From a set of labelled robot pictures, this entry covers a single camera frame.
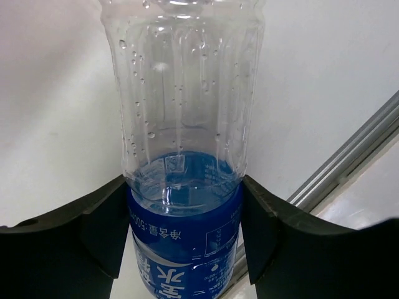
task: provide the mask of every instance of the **gray surface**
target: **gray surface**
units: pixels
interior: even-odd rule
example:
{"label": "gray surface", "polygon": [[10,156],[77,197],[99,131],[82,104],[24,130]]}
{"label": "gray surface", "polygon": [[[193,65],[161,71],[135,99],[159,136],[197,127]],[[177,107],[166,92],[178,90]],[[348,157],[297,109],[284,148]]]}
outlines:
{"label": "gray surface", "polygon": [[399,135],[312,214],[353,229],[399,217],[398,178]]}

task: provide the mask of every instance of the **white background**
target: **white background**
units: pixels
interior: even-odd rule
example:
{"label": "white background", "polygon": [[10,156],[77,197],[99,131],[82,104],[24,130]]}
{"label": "white background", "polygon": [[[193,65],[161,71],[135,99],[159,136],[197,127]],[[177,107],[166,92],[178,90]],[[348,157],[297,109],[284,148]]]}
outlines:
{"label": "white background", "polygon": [[[268,0],[248,174],[288,198],[399,89],[398,12],[395,0]],[[97,0],[0,1],[1,225],[120,174],[99,16]]]}

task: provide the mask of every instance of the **blue label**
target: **blue label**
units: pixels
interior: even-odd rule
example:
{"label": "blue label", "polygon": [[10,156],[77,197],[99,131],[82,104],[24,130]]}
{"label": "blue label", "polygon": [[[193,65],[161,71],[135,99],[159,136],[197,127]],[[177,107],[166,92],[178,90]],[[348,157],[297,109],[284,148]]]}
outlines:
{"label": "blue label", "polygon": [[128,192],[138,268],[157,298],[216,298],[228,284],[236,255],[243,190],[194,216],[144,209]]}

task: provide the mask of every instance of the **bottle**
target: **bottle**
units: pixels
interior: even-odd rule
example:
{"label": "bottle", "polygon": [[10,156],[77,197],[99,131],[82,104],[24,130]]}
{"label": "bottle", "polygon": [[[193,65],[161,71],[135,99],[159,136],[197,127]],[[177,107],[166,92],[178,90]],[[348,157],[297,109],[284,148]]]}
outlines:
{"label": "bottle", "polygon": [[140,275],[157,298],[216,298],[234,267],[262,3],[102,6]]}

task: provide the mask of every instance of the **water droplet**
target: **water droplet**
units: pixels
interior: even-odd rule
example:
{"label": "water droplet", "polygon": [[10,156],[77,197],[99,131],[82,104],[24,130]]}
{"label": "water droplet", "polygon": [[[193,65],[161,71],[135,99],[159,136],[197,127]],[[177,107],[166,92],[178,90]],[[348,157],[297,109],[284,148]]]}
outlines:
{"label": "water droplet", "polygon": [[119,47],[121,47],[122,49],[126,49],[126,43],[123,39],[119,41]]}
{"label": "water droplet", "polygon": [[143,0],[143,7],[144,7],[145,9],[150,8],[150,3],[149,3],[147,0]]}

